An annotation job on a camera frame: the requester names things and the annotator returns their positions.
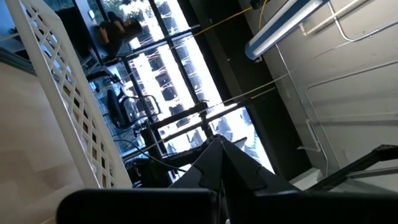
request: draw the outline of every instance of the fluorescent light fixture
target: fluorescent light fixture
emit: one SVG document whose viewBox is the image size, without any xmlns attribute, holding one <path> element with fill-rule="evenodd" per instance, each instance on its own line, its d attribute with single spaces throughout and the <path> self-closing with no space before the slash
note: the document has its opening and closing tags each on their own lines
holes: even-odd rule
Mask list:
<svg viewBox="0 0 398 224">
<path fill-rule="evenodd" d="M 301 21 L 329 0 L 288 0 L 267 24 L 246 44 L 246 56 L 260 57 L 279 40 L 292 32 Z"/>
</svg>

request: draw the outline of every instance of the black chair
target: black chair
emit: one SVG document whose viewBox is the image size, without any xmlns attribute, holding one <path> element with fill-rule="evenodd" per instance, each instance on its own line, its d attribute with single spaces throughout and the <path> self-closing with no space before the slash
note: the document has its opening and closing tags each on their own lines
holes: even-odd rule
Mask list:
<svg viewBox="0 0 398 224">
<path fill-rule="evenodd" d="M 133 127 L 134 124 L 137 121 L 139 121 L 140 119 L 145 118 L 145 117 L 155 116 L 155 115 L 158 115 L 161 113 L 160 107 L 159 107 L 158 103 L 156 102 L 156 99 L 151 95 L 146 95 L 146 96 L 143 96 L 142 98 L 126 96 L 121 89 L 119 95 L 116 95 L 113 90 L 108 90 L 107 97 L 108 97 L 107 107 L 108 107 L 108 111 L 109 111 L 109 116 L 111 117 L 112 123 L 118 129 L 129 129 L 129 128 Z M 134 99 L 134 100 L 139 100 L 139 101 L 141 101 L 141 100 L 147 101 L 147 100 L 150 100 L 150 98 L 152 98 L 154 100 L 154 103 L 157 108 L 157 112 L 154 114 L 146 114 L 144 116 L 136 116 L 136 112 L 138 111 L 138 109 L 136 109 L 136 111 L 134 111 L 134 110 L 128 111 L 128 109 L 126 108 L 125 103 L 129 99 Z"/>
</svg>

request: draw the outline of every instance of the person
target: person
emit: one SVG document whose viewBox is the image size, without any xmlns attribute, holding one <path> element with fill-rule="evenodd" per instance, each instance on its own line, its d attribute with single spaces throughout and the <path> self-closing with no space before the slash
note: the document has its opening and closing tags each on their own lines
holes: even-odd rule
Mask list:
<svg viewBox="0 0 398 224">
<path fill-rule="evenodd" d="M 110 56 L 116 56 L 122 44 L 130 42 L 142 32 L 142 26 L 137 19 L 123 21 L 114 12 L 108 12 L 108 19 L 99 25 L 98 32 L 105 50 Z"/>
</svg>

